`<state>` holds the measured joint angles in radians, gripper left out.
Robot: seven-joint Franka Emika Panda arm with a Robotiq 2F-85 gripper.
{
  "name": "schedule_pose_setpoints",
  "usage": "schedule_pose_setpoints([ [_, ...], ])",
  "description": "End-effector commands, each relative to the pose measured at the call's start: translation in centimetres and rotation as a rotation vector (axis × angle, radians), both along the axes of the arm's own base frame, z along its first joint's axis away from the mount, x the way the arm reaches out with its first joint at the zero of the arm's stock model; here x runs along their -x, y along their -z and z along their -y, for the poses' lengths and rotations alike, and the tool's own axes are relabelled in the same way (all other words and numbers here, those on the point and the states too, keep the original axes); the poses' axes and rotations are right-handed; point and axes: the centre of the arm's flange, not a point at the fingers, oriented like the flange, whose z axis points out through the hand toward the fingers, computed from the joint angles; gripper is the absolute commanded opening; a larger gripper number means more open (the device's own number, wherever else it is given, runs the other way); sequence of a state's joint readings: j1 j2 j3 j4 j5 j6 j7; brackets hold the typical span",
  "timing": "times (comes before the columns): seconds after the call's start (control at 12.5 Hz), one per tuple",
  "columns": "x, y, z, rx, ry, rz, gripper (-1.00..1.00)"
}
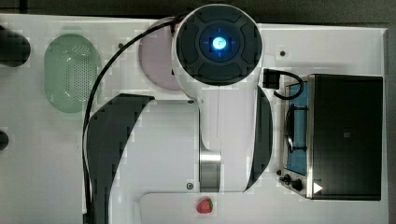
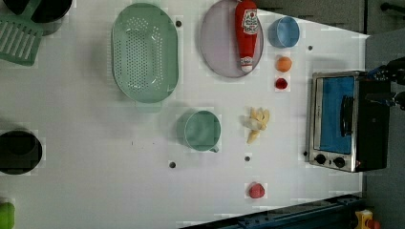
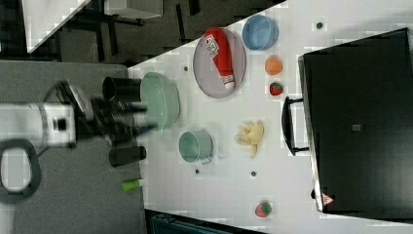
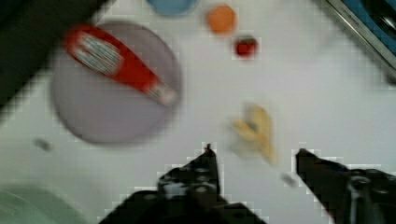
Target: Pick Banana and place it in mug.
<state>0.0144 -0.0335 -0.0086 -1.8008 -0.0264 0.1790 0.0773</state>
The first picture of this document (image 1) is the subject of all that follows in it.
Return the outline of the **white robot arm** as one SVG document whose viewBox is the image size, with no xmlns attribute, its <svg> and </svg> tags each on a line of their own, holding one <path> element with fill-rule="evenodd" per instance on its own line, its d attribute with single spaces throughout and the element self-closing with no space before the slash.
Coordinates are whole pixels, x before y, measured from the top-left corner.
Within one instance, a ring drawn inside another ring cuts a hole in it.
<svg viewBox="0 0 396 224">
<path fill-rule="evenodd" d="M 89 224 L 141 224 L 150 193 L 243 192 L 270 160 L 257 23 L 222 4 L 171 23 L 172 69 L 186 97 L 121 93 L 85 124 Z"/>
</svg>

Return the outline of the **red strawberry toy near arm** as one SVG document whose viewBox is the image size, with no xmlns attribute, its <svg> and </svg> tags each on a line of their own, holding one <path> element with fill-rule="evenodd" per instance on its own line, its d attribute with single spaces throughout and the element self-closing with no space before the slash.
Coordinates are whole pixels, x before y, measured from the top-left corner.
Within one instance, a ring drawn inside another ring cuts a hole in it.
<svg viewBox="0 0 396 224">
<path fill-rule="evenodd" d="M 213 202 L 212 202 L 212 200 L 210 198 L 208 198 L 208 197 L 203 198 L 196 205 L 196 211 L 199 214 L 210 214 L 213 211 Z"/>
</svg>

